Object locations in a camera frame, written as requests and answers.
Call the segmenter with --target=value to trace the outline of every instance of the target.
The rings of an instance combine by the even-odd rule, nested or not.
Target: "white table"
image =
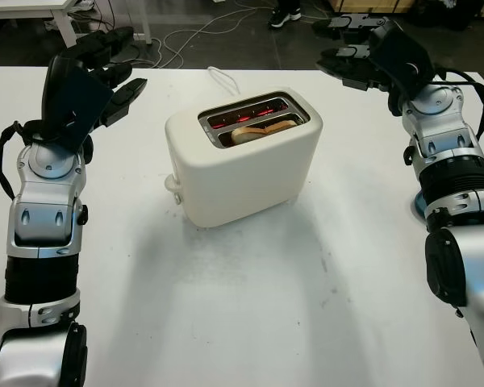
[[[0,68],[0,132],[39,118],[44,73]],[[243,90],[288,85],[322,115],[307,183],[297,200],[197,229],[164,188],[165,120],[227,92],[204,70],[134,70],[147,88],[93,134],[82,195],[86,385],[484,387],[465,320],[426,284],[419,187],[387,95],[316,71],[229,73]],[[480,104],[465,96],[476,127]],[[15,192],[20,148],[6,148]],[[9,204],[0,188],[0,296]]]
[[[69,9],[77,0],[0,0],[0,19],[54,18],[66,47],[73,46],[76,34],[67,18]],[[151,44],[145,0],[139,0],[139,12],[144,29],[144,40]]]

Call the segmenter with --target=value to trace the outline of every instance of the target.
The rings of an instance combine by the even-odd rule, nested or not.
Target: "table leg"
[[[57,27],[65,41],[66,47],[75,46],[77,37],[75,36],[75,31],[72,28],[72,23],[69,21],[66,12],[53,10],[52,15],[54,16],[54,20],[56,20]]]
[[[151,28],[148,26],[147,10],[145,8],[145,0],[138,0],[140,6],[140,19],[142,21],[142,28],[144,29],[145,43],[152,44]]]

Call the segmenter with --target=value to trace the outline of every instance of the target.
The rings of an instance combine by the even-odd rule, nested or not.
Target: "wooden pallet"
[[[407,12],[415,0],[328,0],[335,12],[392,14]]]

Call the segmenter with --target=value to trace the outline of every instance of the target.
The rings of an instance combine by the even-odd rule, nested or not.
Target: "gray floor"
[[[134,0],[112,0],[117,26],[134,23],[140,31]],[[269,6],[273,0],[252,0],[251,5]],[[321,0],[305,2],[303,14],[322,17]],[[194,30],[201,28],[213,18],[241,10],[231,0],[213,3],[212,0],[162,0],[146,2],[149,21],[154,37],[163,39],[176,30]],[[112,21],[106,0],[98,0],[106,20]],[[311,31],[310,23],[315,19],[302,18],[300,22],[287,23],[279,31],[269,31],[266,25],[269,9],[256,10],[240,22],[231,32],[218,35],[200,34],[193,38],[184,49],[183,68],[204,69],[214,65],[222,69],[314,69],[319,53],[337,43],[317,38]],[[215,21],[208,31],[226,31],[233,28],[238,20],[250,12],[239,13]],[[97,11],[85,15],[97,18]],[[432,59],[441,65],[465,71],[477,71],[484,76],[484,19],[475,20],[463,32],[450,31],[443,27],[420,28],[406,23],[401,17],[395,19],[403,28],[424,45]],[[41,20],[19,20],[18,28],[9,23],[0,31],[0,65],[47,65],[49,59],[63,47],[63,41],[57,31],[46,31]],[[79,23],[76,30],[89,31],[96,23]],[[168,44],[180,48],[192,35],[192,32],[180,32],[168,38]],[[136,42],[140,57],[157,60],[158,44],[151,47]],[[161,50],[165,63],[172,54]],[[129,48],[120,59],[133,57],[135,48]],[[175,68],[181,62],[177,58],[167,67]]]

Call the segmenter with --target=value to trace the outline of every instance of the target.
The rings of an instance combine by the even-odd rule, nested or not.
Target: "toaster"
[[[322,128],[289,88],[176,113],[165,124],[173,166],[165,187],[198,227],[262,211],[299,194]]]

